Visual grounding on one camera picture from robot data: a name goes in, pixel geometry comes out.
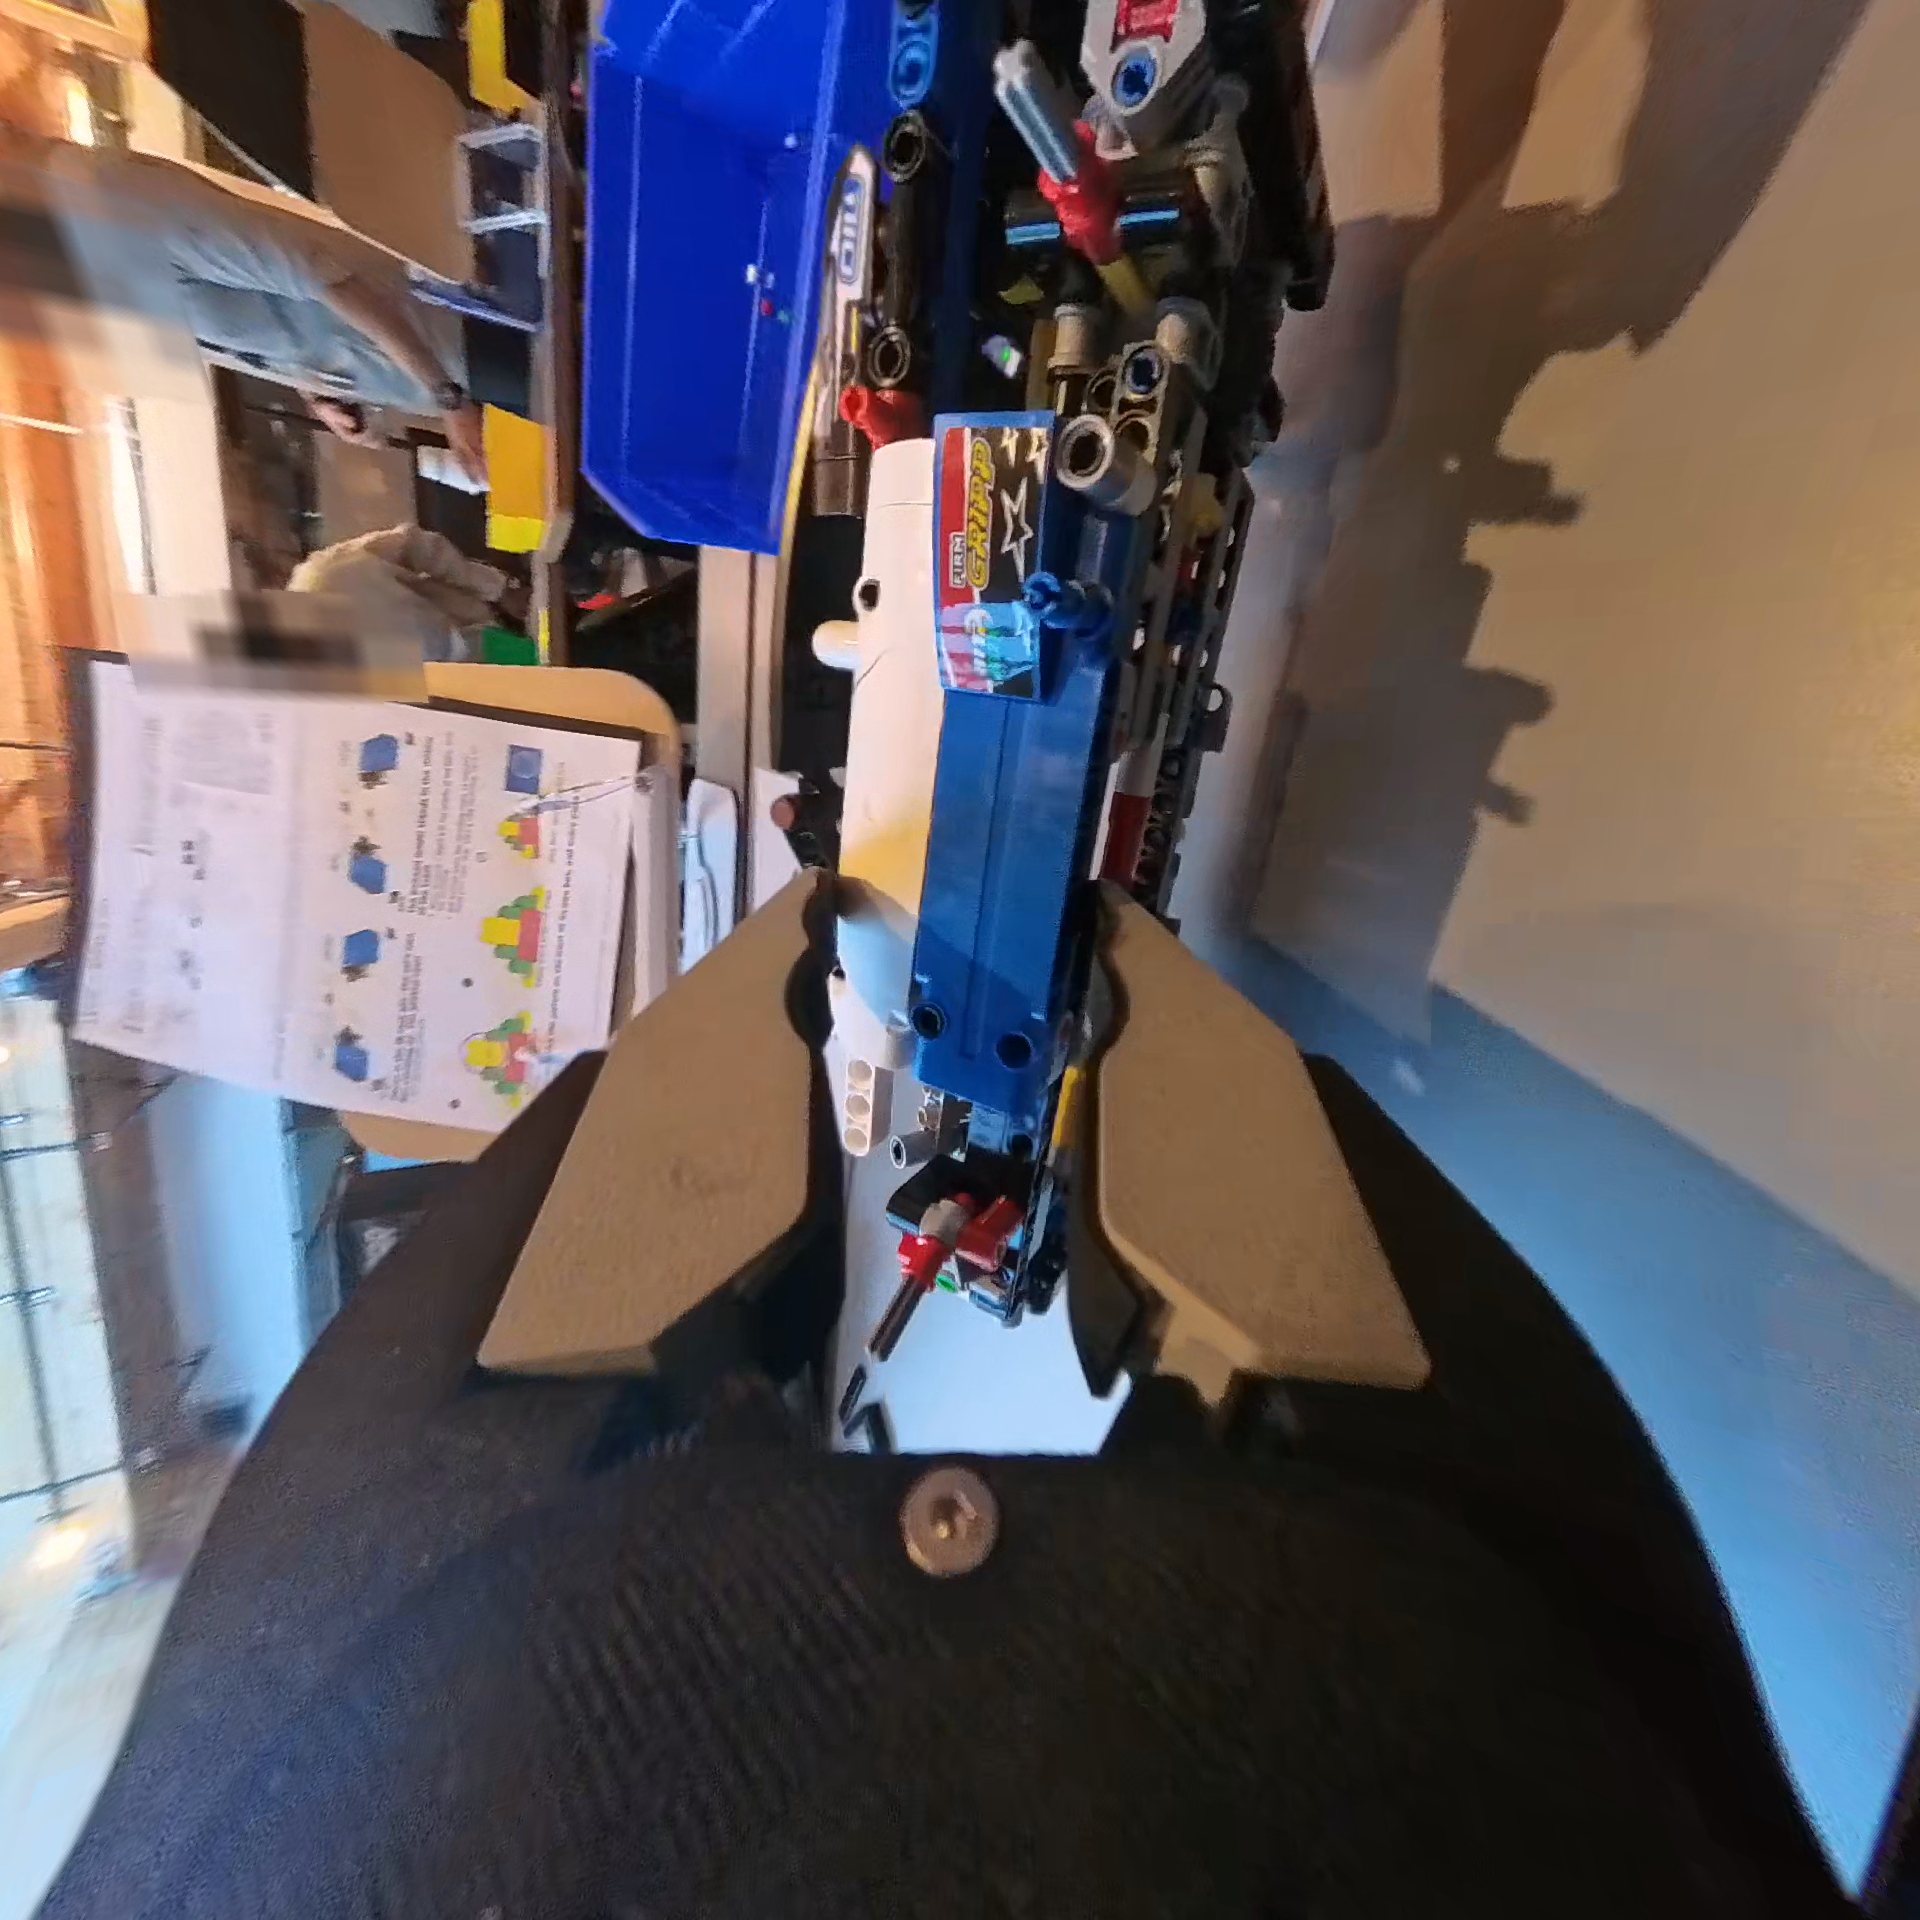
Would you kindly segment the blue storage bin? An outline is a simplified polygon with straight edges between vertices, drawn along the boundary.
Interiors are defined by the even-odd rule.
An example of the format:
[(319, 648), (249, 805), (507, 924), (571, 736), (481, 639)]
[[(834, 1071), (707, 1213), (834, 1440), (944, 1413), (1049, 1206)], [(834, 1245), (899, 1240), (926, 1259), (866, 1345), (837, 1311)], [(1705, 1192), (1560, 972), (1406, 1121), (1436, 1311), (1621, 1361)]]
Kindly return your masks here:
[(582, 475), (781, 554), (828, 189), (886, 125), (886, 0), (608, 0), (586, 55)]

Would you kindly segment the toy brick car model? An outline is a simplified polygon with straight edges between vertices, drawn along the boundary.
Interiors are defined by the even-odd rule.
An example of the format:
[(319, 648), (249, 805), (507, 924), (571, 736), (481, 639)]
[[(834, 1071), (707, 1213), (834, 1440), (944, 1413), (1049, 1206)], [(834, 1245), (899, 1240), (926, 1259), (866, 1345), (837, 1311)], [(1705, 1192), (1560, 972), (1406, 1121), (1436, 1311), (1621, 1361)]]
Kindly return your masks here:
[[(837, 1137), (869, 1157), (894, 1355), (929, 1292), (1000, 1325), (1067, 1269), (1067, 1098), (1097, 884), (1162, 916), (1200, 759), (1253, 469), (1284, 437), (1290, 318), (1322, 311), (1334, 215), (1313, 5), (894, 5), (874, 147), (834, 178), (807, 487), (863, 521), (828, 782), (781, 804), (834, 870)], [(1109, 639), (1024, 609), (1059, 574)]]

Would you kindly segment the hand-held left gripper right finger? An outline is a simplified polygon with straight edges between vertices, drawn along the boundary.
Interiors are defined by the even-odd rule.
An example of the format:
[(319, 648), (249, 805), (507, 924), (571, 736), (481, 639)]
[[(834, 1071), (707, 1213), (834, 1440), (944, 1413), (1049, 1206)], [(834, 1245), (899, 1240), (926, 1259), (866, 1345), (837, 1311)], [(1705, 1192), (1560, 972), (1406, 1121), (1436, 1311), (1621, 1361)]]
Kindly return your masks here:
[(1301, 1049), (1117, 884), (1067, 1098), (1067, 1335), (1090, 1398), (1428, 1386)]

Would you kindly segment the printed instruction sheet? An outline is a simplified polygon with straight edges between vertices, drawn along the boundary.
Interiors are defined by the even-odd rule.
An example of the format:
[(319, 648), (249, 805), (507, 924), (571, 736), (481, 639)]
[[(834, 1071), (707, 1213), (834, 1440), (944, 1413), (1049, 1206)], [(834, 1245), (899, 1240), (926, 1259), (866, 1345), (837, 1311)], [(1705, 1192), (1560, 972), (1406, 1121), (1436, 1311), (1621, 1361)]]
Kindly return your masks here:
[(634, 727), (84, 664), (67, 1030), (149, 1067), (495, 1137), (606, 1049)]

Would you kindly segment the black folding panel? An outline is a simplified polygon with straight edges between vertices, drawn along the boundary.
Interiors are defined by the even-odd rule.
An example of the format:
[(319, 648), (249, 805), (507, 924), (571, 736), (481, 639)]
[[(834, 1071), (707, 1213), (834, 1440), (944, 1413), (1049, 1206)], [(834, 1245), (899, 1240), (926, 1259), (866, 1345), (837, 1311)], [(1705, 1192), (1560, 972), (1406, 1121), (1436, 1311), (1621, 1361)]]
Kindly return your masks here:
[(300, 5), (149, 0), (149, 48), (161, 83), (169, 83), (239, 155), (300, 199), (316, 191)]

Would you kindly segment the brown cardboard panel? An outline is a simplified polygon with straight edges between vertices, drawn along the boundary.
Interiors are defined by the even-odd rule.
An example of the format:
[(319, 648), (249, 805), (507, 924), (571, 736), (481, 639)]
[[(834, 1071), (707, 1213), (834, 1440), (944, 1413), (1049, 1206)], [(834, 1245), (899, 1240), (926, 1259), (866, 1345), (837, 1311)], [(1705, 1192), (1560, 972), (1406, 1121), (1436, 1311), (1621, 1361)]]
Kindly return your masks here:
[(409, 268), (469, 286), (465, 100), (338, 5), (303, 5), (303, 55), (316, 202)]

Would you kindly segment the clear acrylic sign holder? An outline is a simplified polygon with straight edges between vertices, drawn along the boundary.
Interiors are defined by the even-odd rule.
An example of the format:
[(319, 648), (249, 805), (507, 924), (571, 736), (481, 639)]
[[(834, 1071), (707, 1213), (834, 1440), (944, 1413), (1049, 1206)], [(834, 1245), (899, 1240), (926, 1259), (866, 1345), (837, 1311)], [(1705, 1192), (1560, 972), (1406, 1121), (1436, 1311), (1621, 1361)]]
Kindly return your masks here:
[(474, 241), (469, 302), (517, 330), (547, 318), (547, 137), (529, 119), (469, 129), (456, 143), (459, 228)]

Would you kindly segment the yellow storage bin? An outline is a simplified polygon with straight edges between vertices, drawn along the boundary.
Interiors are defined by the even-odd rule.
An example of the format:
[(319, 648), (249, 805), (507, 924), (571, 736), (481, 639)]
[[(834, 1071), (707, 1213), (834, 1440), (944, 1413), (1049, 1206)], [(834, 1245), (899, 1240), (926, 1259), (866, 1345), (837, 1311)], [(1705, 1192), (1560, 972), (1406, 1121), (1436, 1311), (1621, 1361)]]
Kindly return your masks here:
[(495, 114), (529, 114), (542, 105), (542, 5), (538, 0), (469, 0), (469, 97)]
[(555, 432), (512, 410), (481, 410), (487, 437), (487, 546), (538, 554), (551, 527)]

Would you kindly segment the grey desk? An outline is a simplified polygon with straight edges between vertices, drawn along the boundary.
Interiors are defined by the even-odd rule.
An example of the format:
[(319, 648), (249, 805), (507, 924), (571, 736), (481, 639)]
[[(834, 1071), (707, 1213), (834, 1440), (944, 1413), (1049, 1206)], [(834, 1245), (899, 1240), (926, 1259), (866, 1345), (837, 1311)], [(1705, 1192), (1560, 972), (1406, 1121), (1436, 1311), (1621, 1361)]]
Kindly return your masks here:
[(1232, 980), (1428, 1350), (1183, 1631), (1262, 1858), (1072, 1909), (1850, 1914), (1915, 1741), (1915, 5), (1334, 5)]

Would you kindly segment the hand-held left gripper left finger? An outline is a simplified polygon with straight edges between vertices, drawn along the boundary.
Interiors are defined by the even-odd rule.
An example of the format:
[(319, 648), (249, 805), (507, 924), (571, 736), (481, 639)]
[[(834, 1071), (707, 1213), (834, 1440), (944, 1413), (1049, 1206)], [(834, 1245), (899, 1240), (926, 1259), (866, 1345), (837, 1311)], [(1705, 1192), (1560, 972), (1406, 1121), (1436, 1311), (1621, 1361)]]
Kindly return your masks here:
[(608, 1380), (753, 1302), (837, 1206), (834, 875), (802, 870), (606, 1049), (476, 1361)]

